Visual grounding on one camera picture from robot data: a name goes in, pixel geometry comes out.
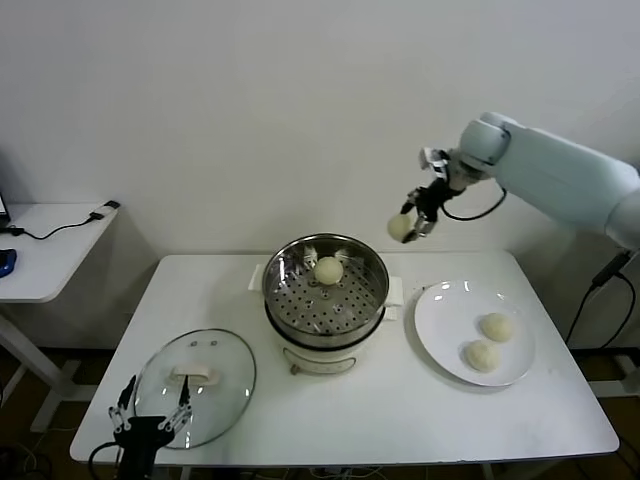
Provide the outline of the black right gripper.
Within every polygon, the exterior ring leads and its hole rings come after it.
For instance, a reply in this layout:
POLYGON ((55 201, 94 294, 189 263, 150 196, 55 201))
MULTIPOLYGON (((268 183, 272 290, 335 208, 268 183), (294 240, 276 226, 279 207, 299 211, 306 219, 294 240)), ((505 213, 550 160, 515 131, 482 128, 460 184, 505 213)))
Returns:
POLYGON ((416 208, 418 215, 408 232, 403 237, 403 243, 411 243, 428 236, 438 222, 438 210, 449 200, 458 195, 443 178, 436 178, 426 187, 420 186, 410 191, 401 207, 401 214, 408 214, 416 208))

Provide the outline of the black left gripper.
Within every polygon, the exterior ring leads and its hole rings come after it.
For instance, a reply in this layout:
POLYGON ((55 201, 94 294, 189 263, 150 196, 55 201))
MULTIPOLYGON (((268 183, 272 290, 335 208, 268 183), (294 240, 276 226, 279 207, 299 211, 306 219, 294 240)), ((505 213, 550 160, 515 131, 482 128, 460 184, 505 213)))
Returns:
POLYGON ((189 420, 192 407, 189 392, 190 377, 184 377, 178 407, 166 418, 161 416, 134 417, 129 420, 129 404, 136 385, 133 375, 121 391, 115 406, 108 409, 113 424, 114 440, 122 449, 116 478, 118 480, 150 479, 157 452, 170 444, 175 431, 189 420))

